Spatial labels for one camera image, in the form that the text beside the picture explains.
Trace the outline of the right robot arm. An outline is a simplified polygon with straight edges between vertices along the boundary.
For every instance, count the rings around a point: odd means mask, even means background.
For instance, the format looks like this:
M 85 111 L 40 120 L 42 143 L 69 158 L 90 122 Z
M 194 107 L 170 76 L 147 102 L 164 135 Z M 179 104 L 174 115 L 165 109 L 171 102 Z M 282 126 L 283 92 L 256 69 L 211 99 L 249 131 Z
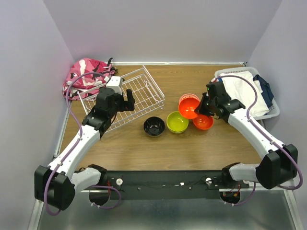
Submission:
M 293 144 L 285 145 L 265 130 L 251 116 L 249 110 L 226 93 L 204 93 L 196 111 L 201 115 L 216 115 L 239 131 L 258 153 L 259 164 L 233 163 L 222 169 L 221 183 L 230 188 L 238 181 L 261 184 L 266 189 L 280 187 L 296 190 L 302 186 L 303 176 L 298 167 L 298 150 Z M 298 177 L 299 183 L 285 187 L 283 184 Z

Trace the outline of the orange bowl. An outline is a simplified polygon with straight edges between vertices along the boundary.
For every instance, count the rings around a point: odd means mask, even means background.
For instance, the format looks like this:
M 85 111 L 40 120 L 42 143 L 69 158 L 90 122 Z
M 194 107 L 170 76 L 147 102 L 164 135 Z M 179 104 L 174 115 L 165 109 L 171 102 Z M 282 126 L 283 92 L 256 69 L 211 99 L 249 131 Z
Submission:
M 178 111 L 186 119 L 194 119 L 198 114 L 194 111 L 199 105 L 200 101 L 197 101 L 192 98 L 183 100 L 178 104 Z
M 194 126 L 199 130 L 208 130 L 213 124 L 213 118 L 206 115 L 198 115 L 196 118 L 192 120 Z

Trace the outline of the white bowl with red pattern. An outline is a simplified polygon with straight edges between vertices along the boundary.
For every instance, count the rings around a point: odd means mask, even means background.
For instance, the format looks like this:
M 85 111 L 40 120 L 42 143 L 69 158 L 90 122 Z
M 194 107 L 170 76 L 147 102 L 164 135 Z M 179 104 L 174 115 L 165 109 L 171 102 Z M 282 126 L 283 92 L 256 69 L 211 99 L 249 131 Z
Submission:
M 195 99 L 195 100 L 199 101 L 198 96 L 196 96 L 196 95 L 194 95 L 192 93 L 186 93 L 186 94 L 184 94 L 184 95 L 182 95 L 180 97 L 178 102 L 181 103 L 183 100 L 188 99 L 188 98 L 192 98 L 192 99 Z

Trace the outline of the yellow-green bowl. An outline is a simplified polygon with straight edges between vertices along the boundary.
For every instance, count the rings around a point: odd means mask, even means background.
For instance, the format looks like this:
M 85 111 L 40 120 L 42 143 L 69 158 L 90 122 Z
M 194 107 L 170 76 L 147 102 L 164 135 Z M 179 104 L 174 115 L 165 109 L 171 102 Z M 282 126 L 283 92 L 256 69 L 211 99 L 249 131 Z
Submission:
M 183 129 L 183 130 L 179 130 L 179 131 L 175 131 L 175 130 L 172 130 L 172 129 L 169 129 L 169 131 L 173 134 L 182 134 L 186 131 L 186 129 Z
M 189 120 L 184 118 L 180 112 L 176 111 L 168 115 L 166 124 L 168 129 L 179 131 L 188 128 Z

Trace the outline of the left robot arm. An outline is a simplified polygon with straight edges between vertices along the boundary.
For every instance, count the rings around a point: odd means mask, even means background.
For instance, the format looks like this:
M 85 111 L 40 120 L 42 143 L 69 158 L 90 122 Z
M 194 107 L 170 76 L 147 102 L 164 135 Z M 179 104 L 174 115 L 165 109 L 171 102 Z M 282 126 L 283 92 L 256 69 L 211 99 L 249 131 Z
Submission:
M 112 88 L 100 88 L 96 104 L 80 122 L 79 131 L 66 149 L 47 167 L 39 166 L 34 173 L 34 197 L 43 201 L 45 207 L 53 206 L 66 210 L 75 195 L 93 186 L 102 189 L 106 185 L 104 169 L 97 165 L 76 173 L 75 170 L 88 150 L 101 139 L 112 124 L 117 113 L 134 111 L 135 99 L 132 90 L 122 92 Z

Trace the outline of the beige speckled bowl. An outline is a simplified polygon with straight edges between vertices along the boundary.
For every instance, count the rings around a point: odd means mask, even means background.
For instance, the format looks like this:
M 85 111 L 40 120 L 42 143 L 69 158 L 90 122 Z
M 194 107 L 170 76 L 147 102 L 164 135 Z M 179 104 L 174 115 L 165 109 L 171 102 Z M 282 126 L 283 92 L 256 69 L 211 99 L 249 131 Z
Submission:
M 158 137 L 164 132 L 165 123 L 161 118 L 152 116 L 143 123 L 143 130 L 150 137 Z

